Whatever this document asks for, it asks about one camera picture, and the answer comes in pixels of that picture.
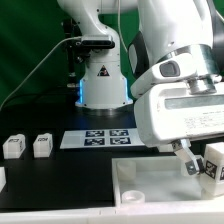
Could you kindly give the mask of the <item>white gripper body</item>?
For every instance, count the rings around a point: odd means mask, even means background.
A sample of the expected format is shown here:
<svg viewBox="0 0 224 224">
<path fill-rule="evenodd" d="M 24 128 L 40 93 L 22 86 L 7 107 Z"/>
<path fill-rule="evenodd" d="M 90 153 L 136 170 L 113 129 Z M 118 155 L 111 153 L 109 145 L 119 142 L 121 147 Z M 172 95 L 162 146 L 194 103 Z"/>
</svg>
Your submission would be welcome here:
<svg viewBox="0 0 224 224">
<path fill-rule="evenodd" d="M 184 83 L 154 86 L 134 105 L 141 141 L 147 147 L 157 147 L 180 139 L 224 135 L 224 83 L 218 83 L 216 90 L 191 95 Z"/>
</svg>

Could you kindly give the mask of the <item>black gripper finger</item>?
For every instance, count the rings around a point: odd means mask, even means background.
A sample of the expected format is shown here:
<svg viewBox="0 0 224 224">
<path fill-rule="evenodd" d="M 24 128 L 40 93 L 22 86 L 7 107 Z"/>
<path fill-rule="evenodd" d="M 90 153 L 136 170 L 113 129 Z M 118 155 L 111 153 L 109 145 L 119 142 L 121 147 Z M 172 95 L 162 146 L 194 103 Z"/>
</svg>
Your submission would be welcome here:
<svg viewBox="0 0 224 224">
<path fill-rule="evenodd" d="M 191 143 L 188 139 L 179 139 L 171 143 L 173 152 L 183 162 L 189 176 L 199 175 L 204 171 L 202 159 L 197 159 L 190 150 Z"/>
</svg>

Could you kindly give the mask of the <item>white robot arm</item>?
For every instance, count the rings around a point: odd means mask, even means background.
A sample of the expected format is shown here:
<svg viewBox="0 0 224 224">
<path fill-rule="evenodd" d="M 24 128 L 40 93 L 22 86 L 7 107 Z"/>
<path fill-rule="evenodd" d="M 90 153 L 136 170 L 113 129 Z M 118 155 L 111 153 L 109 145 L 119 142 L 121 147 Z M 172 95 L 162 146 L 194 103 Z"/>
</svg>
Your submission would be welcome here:
<svg viewBox="0 0 224 224">
<path fill-rule="evenodd" d="M 57 0 L 81 31 L 73 41 L 85 63 L 77 106 L 114 110 L 133 105 L 141 141 L 171 145 L 189 174 L 203 170 L 194 140 L 224 134 L 220 76 L 224 28 L 213 0 Z M 120 37 L 102 14 L 135 9 L 139 30 L 128 47 L 136 80 L 120 70 Z"/>
</svg>

